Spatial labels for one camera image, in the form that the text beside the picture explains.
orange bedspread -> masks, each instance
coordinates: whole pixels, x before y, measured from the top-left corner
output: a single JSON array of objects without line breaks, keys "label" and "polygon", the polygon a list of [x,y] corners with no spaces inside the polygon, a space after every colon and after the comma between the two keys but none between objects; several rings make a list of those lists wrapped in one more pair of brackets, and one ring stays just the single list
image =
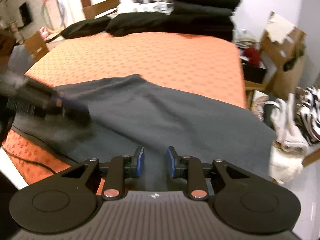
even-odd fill
[{"label": "orange bedspread", "polygon": [[[245,108],[243,73],[236,46],[208,36],[135,33],[112,37],[100,33],[65,40],[27,72],[52,86],[130,74],[141,74],[160,86]],[[28,184],[52,173],[24,160],[42,163],[55,172],[69,167],[13,131],[3,148]]]}]

gray blanket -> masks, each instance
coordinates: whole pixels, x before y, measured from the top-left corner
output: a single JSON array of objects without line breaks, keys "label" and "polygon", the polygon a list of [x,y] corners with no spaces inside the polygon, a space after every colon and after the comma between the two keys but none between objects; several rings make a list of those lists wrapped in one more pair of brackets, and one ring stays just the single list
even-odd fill
[{"label": "gray blanket", "polygon": [[268,177],[273,130],[248,110],[200,95],[164,88],[139,75],[57,87],[88,105],[92,123],[84,128],[60,117],[17,114],[14,129],[73,164],[88,158],[108,162],[145,147],[145,171],[127,187],[178,190],[169,179],[167,147],[202,162],[224,159]]}]

chair backrest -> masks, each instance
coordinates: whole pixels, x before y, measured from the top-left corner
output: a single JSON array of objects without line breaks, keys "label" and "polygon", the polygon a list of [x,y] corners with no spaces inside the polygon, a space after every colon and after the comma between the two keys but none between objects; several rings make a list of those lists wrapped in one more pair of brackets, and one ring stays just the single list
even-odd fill
[{"label": "chair backrest", "polygon": [[120,4],[120,0],[106,0],[91,6],[84,7],[82,9],[85,18],[94,19],[95,16],[108,11],[110,9],[116,8]]},{"label": "chair backrest", "polygon": [[35,62],[39,61],[49,50],[40,32],[36,32],[23,43]]}]

copper-colored button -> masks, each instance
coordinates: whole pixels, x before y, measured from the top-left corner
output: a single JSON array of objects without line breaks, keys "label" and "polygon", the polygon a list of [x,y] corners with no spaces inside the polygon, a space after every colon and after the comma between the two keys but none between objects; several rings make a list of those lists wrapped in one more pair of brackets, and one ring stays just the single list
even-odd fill
[{"label": "copper-colored button", "polygon": [[203,198],[207,195],[207,193],[203,190],[194,190],[191,192],[191,195],[195,198]]},{"label": "copper-colored button", "polygon": [[119,195],[119,191],[116,189],[107,189],[103,192],[106,197],[116,197]]}]

metal screw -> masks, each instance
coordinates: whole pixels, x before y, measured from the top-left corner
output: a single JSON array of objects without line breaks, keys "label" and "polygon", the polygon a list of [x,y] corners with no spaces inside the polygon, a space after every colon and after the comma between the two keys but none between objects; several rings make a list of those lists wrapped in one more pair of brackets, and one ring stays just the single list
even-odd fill
[{"label": "metal screw", "polygon": [[156,198],[160,197],[160,195],[158,193],[153,193],[153,194],[150,195],[150,197],[156,199]]},{"label": "metal screw", "polygon": [[204,190],[194,190],[191,192],[191,195],[195,198],[204,198],[207,193]]},{"label": "metal screw", "polygon": [[117,197],[119,195],[119,191],[116,189],[107,189],[103,192],[106,197]]}]

